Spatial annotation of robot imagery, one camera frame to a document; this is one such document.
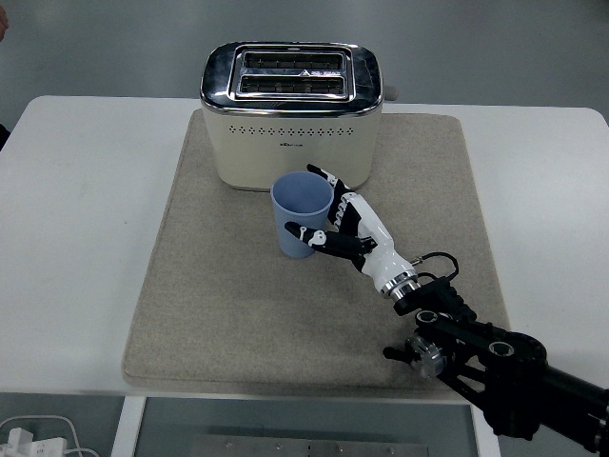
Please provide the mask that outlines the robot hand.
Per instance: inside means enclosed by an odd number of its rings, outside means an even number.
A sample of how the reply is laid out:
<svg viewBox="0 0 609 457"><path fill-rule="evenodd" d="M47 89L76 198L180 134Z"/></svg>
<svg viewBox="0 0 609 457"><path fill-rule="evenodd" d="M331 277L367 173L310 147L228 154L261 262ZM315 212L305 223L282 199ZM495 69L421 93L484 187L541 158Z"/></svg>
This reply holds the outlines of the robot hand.
<svg viewBox="0 0 609 457"><path fill-rule="evenodd" d="M315 165L306 166L332 187L327 220L332 230L314 229L289 221L285 228L301 243L326 255L351 261L373 280L375 289L394 301L420 287L413 265L395 250L388 229L367 201L340 178Z"/></svg>

